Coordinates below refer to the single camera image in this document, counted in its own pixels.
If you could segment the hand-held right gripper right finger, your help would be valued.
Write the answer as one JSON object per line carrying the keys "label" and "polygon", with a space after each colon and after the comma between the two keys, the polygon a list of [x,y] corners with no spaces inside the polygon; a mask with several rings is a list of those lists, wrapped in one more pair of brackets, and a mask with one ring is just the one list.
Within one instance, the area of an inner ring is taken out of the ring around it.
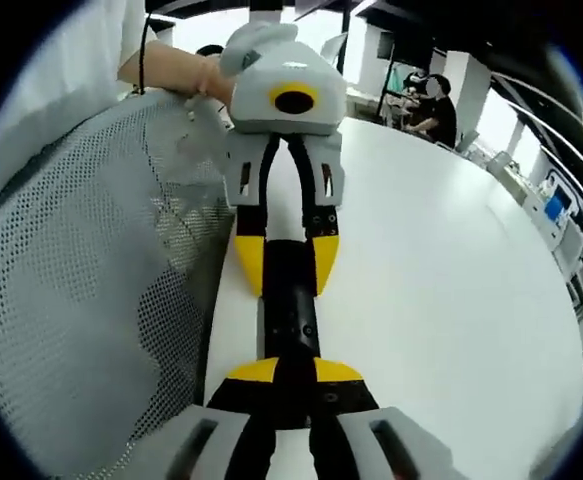
{"label": "hand-held right gripper right finger", "polygon": [[352,367],[313,359],[309,450],[319,479],[462,479],[451,449],[396,407],[381,407]]}

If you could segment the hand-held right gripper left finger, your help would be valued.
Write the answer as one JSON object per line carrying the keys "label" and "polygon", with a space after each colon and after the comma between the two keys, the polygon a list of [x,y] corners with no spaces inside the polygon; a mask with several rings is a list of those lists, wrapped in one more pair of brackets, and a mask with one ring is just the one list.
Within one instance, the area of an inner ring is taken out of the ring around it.
{"label": "hand-held right gripper left finger", "polygon": [[282,410],[278,357],[232,370],[204,406],[192,405],[135,447],[137,479],[264,479]]}

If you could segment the person's left hand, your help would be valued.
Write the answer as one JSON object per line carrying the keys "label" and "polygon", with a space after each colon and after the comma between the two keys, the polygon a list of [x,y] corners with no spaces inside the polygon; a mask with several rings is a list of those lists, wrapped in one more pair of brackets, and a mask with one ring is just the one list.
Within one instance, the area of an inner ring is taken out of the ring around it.
{"label": "person's left hand", "polygon": [[233,126],[229,113],[233,90],[234,80],[221,73],[219,57],[202,57],[193,99],[210,104],[226,129]]}

